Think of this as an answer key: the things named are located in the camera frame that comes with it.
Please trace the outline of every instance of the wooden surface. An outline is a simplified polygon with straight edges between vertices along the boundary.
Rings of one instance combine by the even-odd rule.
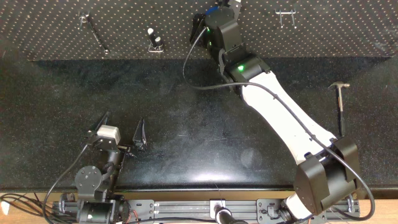
[[[365,214],[368,213],[370,209],[370,203],[368,200],[360,200],[359,206],[361,208],[361,216],[364,216]],[[397,221],[398,221],[398,200],[376,200],[376,212],[374,216],[372,217],[372,219],[368,221],[361,222],[361,224],[382,224],[382,223],[395,224],[397,223]],[[5,215],[3,214],[3,212],[0,212],[0,223],[3,224],[43,223],[44,224],[46,222],[41,217],[35,217],[33,215],[26,214],[16,208],[10,207],[8,215]]]

